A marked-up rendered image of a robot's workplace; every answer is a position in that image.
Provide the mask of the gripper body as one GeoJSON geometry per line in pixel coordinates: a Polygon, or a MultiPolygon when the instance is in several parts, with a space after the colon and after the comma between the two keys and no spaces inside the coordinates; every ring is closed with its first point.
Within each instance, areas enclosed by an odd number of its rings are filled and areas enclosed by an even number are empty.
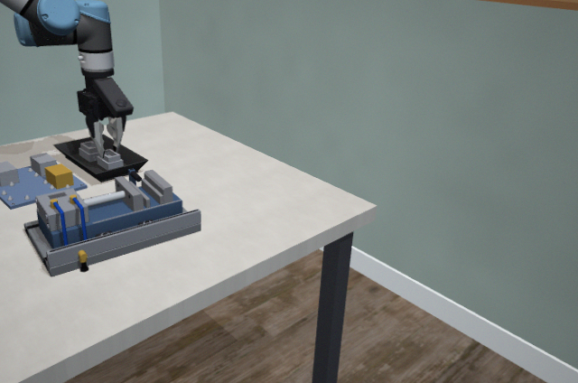
{"type": "Polygon", "coordinates": [[[110,110],[107,108],[104,101],[101,99],[99,94],[94,90],[93,80],[94,79],[102,79],[105,77],[110,77],[114,75],[114,68],[109,71],[102,71],[102,72],[92,72],[86,71],[81,68],[82,75],[85,76],[85,83],[86,88],[80,91],[77,91],[78,95],[78,102],[79,102],[79,112],[83,113],[83,115],[87,115],[87,109],[92,109],[93,107],[93,114],[99,120],[103,121],[105,117],[112,117],[115,118],[110,110]],[[83,70],[83,71],[82,71],[83,70]],[[96,77],[96,78],[88,78],[88,77],[96,77]],[[102,78],[98,78],[102,77],[102,78]]]}

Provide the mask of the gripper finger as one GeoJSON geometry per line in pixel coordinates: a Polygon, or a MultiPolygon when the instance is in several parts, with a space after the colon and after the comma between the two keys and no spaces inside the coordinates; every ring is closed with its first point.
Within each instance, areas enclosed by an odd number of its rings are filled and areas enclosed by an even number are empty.
{"type": "Polygon", "coordinates": [[[126,117],[112,117],[108,118],[110,124],[107,124],[107,131],[114,138],[114,152],[118,153],[121,144],[122,136],[126,127],[126,117]],[[112,127],[111,127],[112,126],[112,127]]]}
{"type": "Polygon", "coordinates": [[[103,147],[104,140],[102,138],[102,133],[104,131],[104,125],[98,122],[98,118],[94,116],[93,109],[88,109],[88,114],[86,115],[86,124],[89,129],[89,135],[93,140],[93,143],[98,151],[101,158],[104,158],[105,149],[103,147]]]}

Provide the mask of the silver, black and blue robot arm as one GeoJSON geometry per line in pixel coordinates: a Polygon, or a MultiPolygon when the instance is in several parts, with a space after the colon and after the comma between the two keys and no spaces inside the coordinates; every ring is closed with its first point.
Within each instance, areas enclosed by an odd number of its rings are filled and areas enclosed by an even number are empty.
{"type": "MultiPolygon", "coordinates": [[[[0,3],[15,12],[14,27],[21,45],[77,44],[82,69],[102,72],[115,67],[106,3],[98,0],[0,0],[0,3]]],[[[114,117],[133,114],[134,107],[111,77],[94,79],[93,88],[114,117]]]]}

